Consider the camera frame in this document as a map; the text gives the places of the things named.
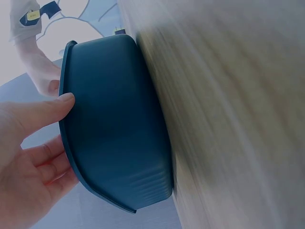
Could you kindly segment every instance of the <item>blurred wooden board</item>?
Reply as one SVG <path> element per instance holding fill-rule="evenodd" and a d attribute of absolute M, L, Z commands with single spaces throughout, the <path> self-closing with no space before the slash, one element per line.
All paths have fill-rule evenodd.
<path fill-rule="evenodd" d="M 304 228 L 305 3 L 119 6 L 162 104 L 183 228 Z"/>

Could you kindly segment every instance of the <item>finger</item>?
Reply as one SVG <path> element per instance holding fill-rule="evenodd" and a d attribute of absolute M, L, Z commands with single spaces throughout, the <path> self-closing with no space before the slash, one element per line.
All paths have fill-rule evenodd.
<path fill-rule="evenodd" d="M 62 177 L 48 184 L 46 188 L 50 193 L 53 204 L 70 192 L 78 182 L 75 173 L 70 168 Z"/>
<path fill-rule="evenodd" d="M 62 153 L 50 163 L 37 167 L 37 170 L 41 174 L 41 181 L 47 184 L 64 174 L 70 167 L 66 154 Z"/>
<path fill-rule="evenodd" d="M 49 96 L 58 96 L 59 80 L 52 80 L 49 83 L 48 94 Z"/>
<path fill-rule="evenodd" d="M 24 150 L 24 153 L 29 154 L 33 165 L 36 167 L 54 159 L 63 152 L 64 147 L 60 135 L 41 146 Z"/>
<path fill-rule="evenodd" d="M 74 95 L 66 93 L 53 101 L 2 104 L 0 110 L 12 116 L 12 129 L 17 128 L 16 138 L 22 142 L 35 131 L 63 119 L 74 103 Z"/>

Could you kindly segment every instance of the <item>hand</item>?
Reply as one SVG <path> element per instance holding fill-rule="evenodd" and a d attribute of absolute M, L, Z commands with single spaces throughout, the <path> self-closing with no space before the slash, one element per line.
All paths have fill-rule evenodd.
<path fill-rule="evenodd" d="M 46 96 L 58 96 L 61 69 L 38 48 L 36 37 L 25 39 L 15 47 L 38 92 Z"/>
<path fill-rule="evenodd" d="M 22 149 L 23 139 L 63 119 L 71 93 L 51 102 L 0 104 L 0 225 L 28 228 L 77 183 L 60 135 L 44 145 Z"/>

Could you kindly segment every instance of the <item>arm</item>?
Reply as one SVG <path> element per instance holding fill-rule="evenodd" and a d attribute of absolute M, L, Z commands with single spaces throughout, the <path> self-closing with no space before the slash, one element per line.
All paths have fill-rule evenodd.
<path fill-rule="evenodd" d="M 41 19 L 30 26 L 20 23 L 27 12 L 39 10 L 36 0 L 10 0 L 10 39 L 27 73 L 43 95 L 57 96 L 61 69 L 38 48 L 36 35 L 41 33 Z"/>

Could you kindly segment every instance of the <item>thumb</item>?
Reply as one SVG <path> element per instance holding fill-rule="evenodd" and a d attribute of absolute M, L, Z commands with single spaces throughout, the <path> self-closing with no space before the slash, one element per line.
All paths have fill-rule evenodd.
<path fill-rule="evenodd" d="M 0 106 L 0 110 L 11 115 L 12 130 L 21 142 L 24 138 L 44 126 L 63 119 L 72 109 L 75 98 L 72 93 L 66 93 L 53 101 L 37 103 L 8 103 Z"/>

